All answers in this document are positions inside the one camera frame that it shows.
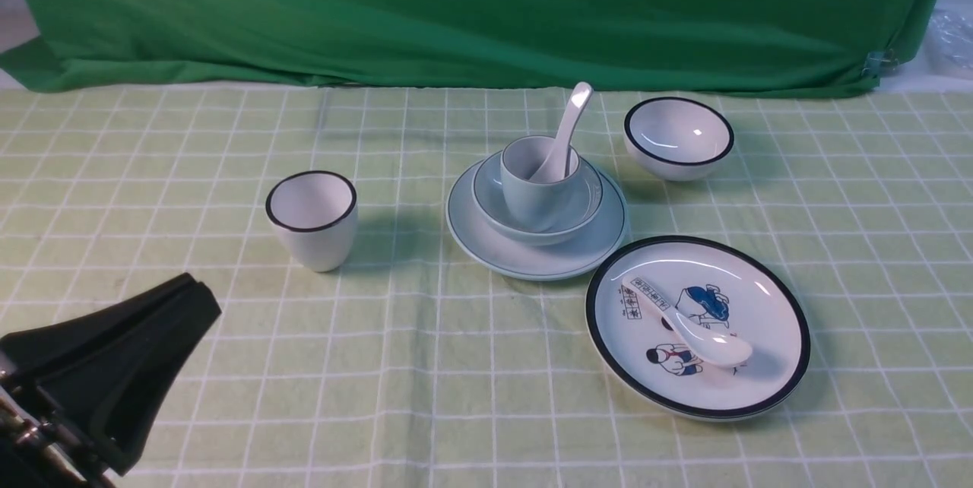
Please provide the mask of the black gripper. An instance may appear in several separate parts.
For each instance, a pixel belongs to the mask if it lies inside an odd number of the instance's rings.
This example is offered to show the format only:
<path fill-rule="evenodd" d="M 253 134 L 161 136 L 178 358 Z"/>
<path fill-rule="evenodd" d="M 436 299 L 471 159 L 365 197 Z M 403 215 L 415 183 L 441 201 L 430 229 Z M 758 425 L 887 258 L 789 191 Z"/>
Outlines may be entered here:
<path fill-rule="evenodd" d="M 138 464 L 168 391 L 221 315 L 184 273 L 121 303 L 5 334 L 2 486 L 114 487 Z"/>

